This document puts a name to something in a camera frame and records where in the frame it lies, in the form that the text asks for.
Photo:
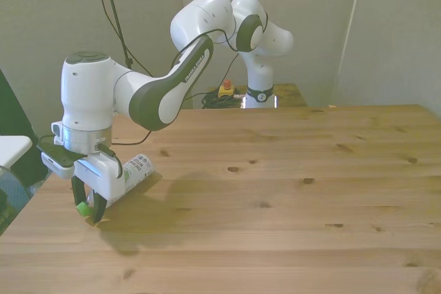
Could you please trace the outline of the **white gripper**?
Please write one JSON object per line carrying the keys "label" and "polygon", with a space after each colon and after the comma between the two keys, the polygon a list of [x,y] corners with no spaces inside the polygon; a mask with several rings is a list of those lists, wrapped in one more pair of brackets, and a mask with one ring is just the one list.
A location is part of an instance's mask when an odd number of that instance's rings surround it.
{"label": "white gripper", "polygon": [[88,204],[85,184],[90,192],[93,223],[101,221],[108,200],[125,193],[125,180],[119,177],[119,163],[106,154],[90,154],[74,162],[74,177],[71,179],[75,206]]}

